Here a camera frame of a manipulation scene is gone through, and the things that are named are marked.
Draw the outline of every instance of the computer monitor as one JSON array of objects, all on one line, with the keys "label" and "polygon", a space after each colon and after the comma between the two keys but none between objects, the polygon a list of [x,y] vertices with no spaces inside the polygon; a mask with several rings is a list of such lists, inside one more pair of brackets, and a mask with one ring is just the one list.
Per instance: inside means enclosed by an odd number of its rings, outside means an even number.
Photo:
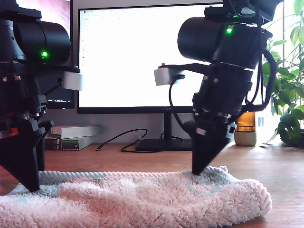
[{"label": "computer monitor", "polygon": [[[154,70],[162,63],[187,64],[178,49],[182,24],[203,17],[221,4],[182,4],[79,9],[79,67],[84,76],[78,93],[79,114],[164,113],[165,140],[142,141],[138,150],[191,150],[190,142],[172,143],[169,85],[156,86]],[[178,113],[192,113],[192,98],[203,75],[187,72],[172,90]]]},{"label": "computer monitor", "polygon": [[[53,22],[63,26],[70,37],[72,34],[70,11],[72,2],[69,0],[17,0],[20,7],[36,9],[41,11],[42,21]],[[68,61],[64,66],[73,66],[73,53],[71,52]],[[41,94],[45,94],[57,85],[57,79],[63,78],[63,73],[41,76],[38,84]],[[47,95],[47,109],[74,109],[75,92],[63,88],[58,88]]]}]

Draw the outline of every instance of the white towel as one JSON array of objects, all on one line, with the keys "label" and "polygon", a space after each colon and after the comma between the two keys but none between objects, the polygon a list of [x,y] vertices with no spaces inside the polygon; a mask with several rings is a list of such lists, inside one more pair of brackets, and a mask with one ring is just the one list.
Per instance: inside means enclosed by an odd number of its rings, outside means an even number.
[{"label": "white towel", "polygon": [[256,180],[226,167],[200,176],[170,173],[39,172],[40,190],[19,184],[0,197],[0,227],[213,228],[267,214],[272,201]]}]

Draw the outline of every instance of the green book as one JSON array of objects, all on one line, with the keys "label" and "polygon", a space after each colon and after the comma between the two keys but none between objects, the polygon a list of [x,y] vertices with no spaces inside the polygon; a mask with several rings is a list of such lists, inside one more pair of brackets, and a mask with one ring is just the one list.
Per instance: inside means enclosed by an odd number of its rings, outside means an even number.
[{"label": "green book", "polygon": [[61,150],[63,151],[79,151],[94,143],[93,136],[61,139]]}]

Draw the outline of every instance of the wooden desk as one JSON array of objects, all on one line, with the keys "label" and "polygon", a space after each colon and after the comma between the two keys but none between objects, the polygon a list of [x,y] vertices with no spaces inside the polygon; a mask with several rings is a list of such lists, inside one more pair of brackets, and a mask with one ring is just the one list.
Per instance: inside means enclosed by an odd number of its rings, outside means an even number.
[{"label": "wooden desk", "polygon": [[[169,172],[191,169],[191,152],[155,154],[121,153],[122,145],[109,144],[96,152],[97,145],[81,151],[46,151],[46,170],[52,171],[136,171]],[[234,228],[304,228],[304,150],[277,146],[237,147],[230,144],[212,162],[226,165],[238,179],[257,179],[269,190],[273,209]],[[1,195],[18,182],[1,167]]]}]

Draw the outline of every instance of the black monitor bezel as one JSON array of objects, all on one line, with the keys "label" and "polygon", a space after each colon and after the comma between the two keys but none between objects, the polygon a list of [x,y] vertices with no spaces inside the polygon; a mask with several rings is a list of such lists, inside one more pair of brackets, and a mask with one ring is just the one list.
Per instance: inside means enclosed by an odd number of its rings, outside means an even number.
[{"label": "black monitor bezel", "polygon": [[[184,4],[167,4],[167,5],[143,5],[143,6],[123,6],[123,7],[98,7],[98,8],[81,8],[78,9],[78,45],[77,45],[77,64],[79,66],[79,49],[80,49],[80,11],[82,10],[111,10],[111,9],[133,9],[133,8],[152,8],[152,7],[170,7],[170,6],[201,6],[201,5],[221,5],[222,2],[209,3],[184,3]],[[170,106],[157,107],[79,107],[79,91],[77,91],[77,113],[78,114],[164,114],[172,113]],[[192,106],[175,106],[176,113],[192,113]]]}]

